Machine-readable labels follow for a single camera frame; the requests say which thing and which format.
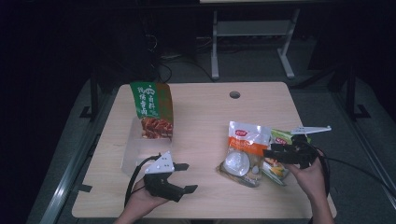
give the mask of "table top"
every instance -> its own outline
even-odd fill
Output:
[[[216,166],[228,149],[231,120],[289,131],[302,125],[288,87],[281,82],[170,84],[174,105],[172,157],[188,163],[187,171],[168,181],[184,187],[198,185],[180,202],[166,203],[147,217],[164,218],[311,218],[306,195],[293,175],[281,187],[266,176],[257,188],[248,188],[218,174]],[[230,97],[238,91],[240,97]],[[75,217],[118,217],[130,177],[121,162],[132,120],[136,116],[129,85],[121,86],[98,142],[72,214]],[[336,210],[329,196],[332,214]]]

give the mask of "snack bag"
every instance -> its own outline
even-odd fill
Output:
[[[270,128],[230,121],[227,156],[217,171],[247,187],[258,187],[262,150],[268,148],[270,136]]]
[[[154,82],[131,82],[130,86],[136,114],[142,123],[142,137],[172,138],[173,104],[169,86]]]
[[[293,135],[289,132],[271,130],[271,144],[289,144]],[[265,158],[262,163],[262,172],[274,180],[277,184],[285,186],[282,179],[289,173],[289,170],[277,160]]]

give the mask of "box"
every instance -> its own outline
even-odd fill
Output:
[[[170,138],[147,139],[142,137],[142,131],[140,119],[134,117],[121,164],[121,170],[129,176],[132,176],[136,166],[146,158],[157,156],[159,153],[163,154],[172,149]]]

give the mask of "metal stand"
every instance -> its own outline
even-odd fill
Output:
[[[356,74],[353,64],[351,63],[335,64],[300,84],[290,86],[290,89],[303,89],[328,75],[332,75],[332,79],[328,84],[330,91],[340,91],[346,82],[346,112],[348,113],[349,117],[354,121],[356,121],[356,119],[370,118],[371,116],[367,112],[364,105],[357,105],[361,112],[355,112]]]
[[[79,117],[82,119],[91,119],[90,121],[94,121],[96,115],[98,114],[98,107],[99,107],[98,101],[99,100],[98,100],[96,73],[95,71],[93,71],[91,73],[91,113],[88,113],[90,107],[85,106]]]
[[[294,28],[300,14],[297,8],[293,12],[291,20],[284,21],[218,21],[218,12],[213,13],[213,44],[212,44],[212,78],[219,79],[218,66],[218,36],[241,36],[241,35],[283,35],[286,37],[285,44],[278,49],[279,59],[285,69],[288,78],[294,78],[294,73],[286,56],[290,45]]]

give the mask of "human hand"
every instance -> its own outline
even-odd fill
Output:
[[[323,169],[319,158],[310,167],[300,169],[293,164],[284,164],[296,177],[311,202],[313,223],[333,224],[332,212],[327,202]]]
[[[131,195],[121,215],[114,222],[115,224],[134,223],[139,218],[149,214],[154,208],[168,202],[165,198],[152,196],[144,186],[143,179],[134,184],[133,190],[136,191]]]
[[[327,198],[324,174],[319,158],[316,158],[312,165],[305,169],[300,169],[293,164],[284,165],[292,174],[294,174],[298,184],[308,196],[309,200],[313,200],[318,197]]]

